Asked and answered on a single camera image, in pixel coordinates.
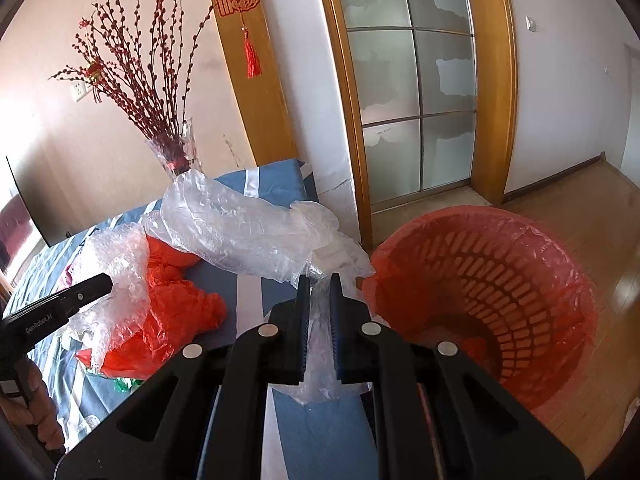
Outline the left hand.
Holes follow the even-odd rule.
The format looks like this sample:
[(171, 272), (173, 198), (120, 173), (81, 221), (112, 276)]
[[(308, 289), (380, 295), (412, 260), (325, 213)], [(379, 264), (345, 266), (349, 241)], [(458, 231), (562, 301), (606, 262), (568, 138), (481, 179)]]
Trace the left hand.
[(55, 404), (48, 393), (40, 370), (32, 361), (29, 362), (27, 382), (32, 398), (28, 407), (14, 400), (1, 396), (2, 412), (14, 426), (37, 428), (37, 438), (47, 450), (62, 450), (65, 439), (63, 430), (58, 423)]

